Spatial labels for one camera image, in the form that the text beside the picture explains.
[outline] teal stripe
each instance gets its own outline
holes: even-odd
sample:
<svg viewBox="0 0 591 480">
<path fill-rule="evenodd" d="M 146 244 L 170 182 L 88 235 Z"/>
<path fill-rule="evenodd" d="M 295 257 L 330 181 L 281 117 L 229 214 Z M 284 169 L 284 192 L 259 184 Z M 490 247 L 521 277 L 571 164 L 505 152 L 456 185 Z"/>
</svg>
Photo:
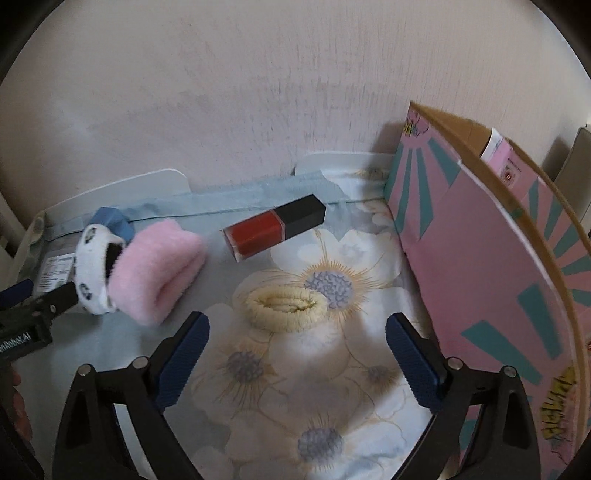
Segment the teal stripe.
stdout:
<svg viewBox="0 0 591 480">
<path fill-rule="evenodd" d="M 552 231 L 554 231 L 554 227 L 556 226 L 561 213 L 562 205 L 556 197 L 552 197 L 552 205 L 550 206 L 548 221 L 546 222 L 546 228 L 544 229 L 544 238 L 546 240 L 552 235 Z"/>
<path fill-rule="evenodd" d="M 542 375 L 530 361 L 486 320 L 464 330 L 462 336 L 503 365 L 515 367 L 528 382 L 539 385 L 542 381 Z"/>
<path fill-rule="evenodd" d="M 425 159 L 423 158 L 423 151 L 420 148 L 417 150 L 417 172 L 422 237 L 427 230 L 427 227 L 433 221 L 433 204 L 431 203 L 431 191 L 429 191 L 429 180 L 427 178 L 427 169 L 425 168 Z"/>
<path fill-rule="evenodd" d="M 513 218 L 513 220 L 517 220 L 521 217 L 523 217 L 523 208 L 521 207 L 517 207 L 515 210 L 513 210 L 511 213 L 511 218 Z"/>
<path fill-rule="evenodd" d="M 577 228 L 574 225 L 569 226 L 554 247 L 554 256 L 556 258 L 562 257 L 578 241 L 579 232 L 577 231 Z"/>
<path fill-rule="evenodd" d="M 585 255 L 562 268 L 562 273 L 566 276 L 588 271 L 591 271 L 591 257 L 588 255 Z"/>
<path fill-rule="evenodd" d="M 517 302 L 530 319 L 552 360 L 562 353 L 556 323 L 550 314 L 540 287 L 534 283 L 517 297 Z"/>
<path fill-rule="evenodd" d="M 435 140 L 429 140 L 427 145 L 429 145 L 429 148 L 431 148 L 435 159 L 439 163 L 439 166 L 445 175 L 447 184 L 451 187 L 453 182 L 456 181 L 457 174 L 460 173 L 459 165 Z"/>
<path fill-rule="evenodd" d="M 404 221 L 406 220 L 406 210 L 408 208 L 408 197 L 410 195 L 410 175 L 411 175 L 411 168 L 413 165 L 413 151 L 408 151 L 407 157 L 407 167 L 404 172 L 404 183 L 402 184 L 402 196 L 400 197 L 400 203 L 398 204 L 398 214 L 396 215 L 396 220 L 394 223 L 396 224 L 396 230 L 400 235 L 402 230 L 404 230 Z"/>
<path fill-rule="evenodd" d="M 392 167 L 390 168 L 390 175 L 388 175 L 388 180 L 386 180 L 386 185 L 384 186 L 384 198 L 386 202 L 390 199 L 392 195 L 392 189 L 394 188 L 394 184 L 396 183 L 396 177 L 398 175 L 398 168 L 400 167 L 400 160 L 402 160 L 402 152 L 404 151 L 404 146 L 402 142 L 398 144 L 398 148 L 396 149 L 396 153 L 394 154 L 394 159 L 392 160 Z"/>
<path fill-rule="evenodd" d="M 460 431 L 460 451 L 463 452 L 470 445 L 472 433 L 476 428 L 476 420 L 465 420 Z"/>
<path fill-rule="evenodd" d="M 591 291 L 571 290 L 570 292 L 575 302 L 591 307 Z"/>
<path fill-rule="evenodd" d="M 538 181 L 530 187 L 528 192 L 530 198 L 530 217 L 536 223 L 538 221 Z"/>
</svg>

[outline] floral bedsheet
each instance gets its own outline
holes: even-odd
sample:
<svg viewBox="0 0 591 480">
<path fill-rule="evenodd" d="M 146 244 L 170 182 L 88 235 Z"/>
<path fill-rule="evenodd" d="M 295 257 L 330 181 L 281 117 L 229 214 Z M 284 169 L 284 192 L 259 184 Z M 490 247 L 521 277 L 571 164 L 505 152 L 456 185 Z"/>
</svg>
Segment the floral bedsheet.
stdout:
<svg viewBox="0 0 591 480">
<path fill-rule="evenodd" d="M 334 189 L 334 183 L 316 180 L 322 189 Z M 226 209 L 180 218 L 184 228 L 206 235 L 210 257 L 161 328 L 141 329 L 120 313 L 92 328 L 88 319 L 79 319 L 78 327 L 56 323 L 55 344 L 20 365 L 25 379 L 35 377 L 25 382 L 24 394 L 39 455 L 50 461 L 48 443 L 60 413 L 43 402 L 49 392 L 63 405 L 78 365 L 117 368 L 149 355 L 191 311 L 201 310 L 210 320 L 209 343 L 165 416 L 204 479 L 389 480 L 431 414 L 418 406 L 402 376 L 386 344 L 385 322 L 404 312 L 426 335 L 428 316 L 385 203 L 351 202 L 340 189 L 329 201 L 322 189 L 327 213 L 321 228 L 240 264 L 219 229 L 256 212 Z M 309 191 L 302 187 L 300 196 Z M 323 293 L 326 321 L 301 333 L 253 328 L 243 300 L 271 284 Z M 121 425 L 139 473 L 153 478 L 129 421 L 121 417 Z"/>
</svg>

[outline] lip gloss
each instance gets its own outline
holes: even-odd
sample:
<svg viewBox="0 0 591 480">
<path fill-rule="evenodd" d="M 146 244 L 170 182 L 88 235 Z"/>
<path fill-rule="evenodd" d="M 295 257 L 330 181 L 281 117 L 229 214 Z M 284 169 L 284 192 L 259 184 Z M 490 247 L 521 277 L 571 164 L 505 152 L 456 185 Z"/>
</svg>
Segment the lip gloss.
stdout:
<svg viewBox="0 0 591 480">
<path fill-rule="evenodd" d="M 326 206 L 308 195 L 223 230 L 237 262 L 280 244 L 324 222 Z"/>
</svg>

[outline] pink fuzzy hair tie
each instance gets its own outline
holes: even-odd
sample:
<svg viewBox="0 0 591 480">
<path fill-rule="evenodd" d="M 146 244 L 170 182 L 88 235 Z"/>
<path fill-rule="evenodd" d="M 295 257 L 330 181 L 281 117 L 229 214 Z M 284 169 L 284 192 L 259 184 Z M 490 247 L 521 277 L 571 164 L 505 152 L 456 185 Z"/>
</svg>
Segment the pink fuzzy hair tie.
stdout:
<svg viewBox="0 0 591 480">
<path fill-rule="evenodd" d="M 109 296 L 141 325 L 159 325 L 201 270 L 203 238 L 172 220 L 150 225 L 123 250 L 111 276 Z"/>
</svg>

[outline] flower print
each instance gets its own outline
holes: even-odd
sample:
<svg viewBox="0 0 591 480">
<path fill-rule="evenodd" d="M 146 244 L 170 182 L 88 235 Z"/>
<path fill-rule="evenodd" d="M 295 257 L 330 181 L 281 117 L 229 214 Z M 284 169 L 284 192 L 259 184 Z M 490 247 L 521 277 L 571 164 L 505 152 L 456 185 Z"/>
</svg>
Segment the flower print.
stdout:
<svg viewBox="0 0 591 480">
<path fill-rule="evenodd" d="M 269 358 L 280 375 L 298 370 L 325 378 L 340 375 L 350 358 L 343 326 L 368 313 L 387 318 L 398 311 L 391 290 L 402 261 L 396 240 L 389 232 L 351 230 L 337 240 L 324 229 L 309 231 L 271 248 L 277 269 L 257 272 L 238 286 L 233 300 L 237 311 L 250 292 L 264 285 L 310 288 L 328 300 L 327 322 L 305 332 L 273 335 Z"/>
<path fill-rule="evenodd" d="M 200 448 L 191 455 L 193 465 L 203 478 L 216 480 L 232 480 L 234 465 L 230 458 L 212 446 Z"/>
<path fill-rule="evenodd" d="M 240 330 L 242 319 L 231 307 L 218 304 L 204 312 L 212 326 L 234 318 Z M 256 406 L 260 396 L 278 377 L 268 359 L 268 338 L 242 335 L 227 337 L 213 334 L 191 374 L 191 397 L 213 421 L 227 422 L 236 412 Z"/>
<path fill-rule="evenodd" d="M 360 210 L 372 215 L 372 222 L 378 226 L 394 226 L 394 218 L 390 208 L 383 200 L 369 200 L 356 204 Z"/>
<path fill-rule="evenodd" d="M 241 465 L 242 480 L 392 476 L 412 448 L 401 429 L 370 418 L 345 387 L 322 385 L 320 400 L 317 387 L 307 389 L 305 402 L 274 401 L 269 391 L 261 411 L 234 418 L 226 453 Z"/>
<path fill-rule="evenodd" d="M 340 380 L 354 384 L 380 419 L 389 419 L 407 404 L 416 403 L 386 342 L 387 319 L 401 312 L 421 336 L 430 331 L 430 319 L 416 297 L 399 287 L 390 289 L 390 294 L 390 303 L 372 303 L 369 315 L 343 325 L 351 361 Z"/>
<path fill-rule="evenodd" d="M 389 168 L 377 166 L 360 170 L 322 170 L 322 175 L 351 200 L 380 199 L 384 197 L 384 185 L 388 179 Z"/>
</svg>

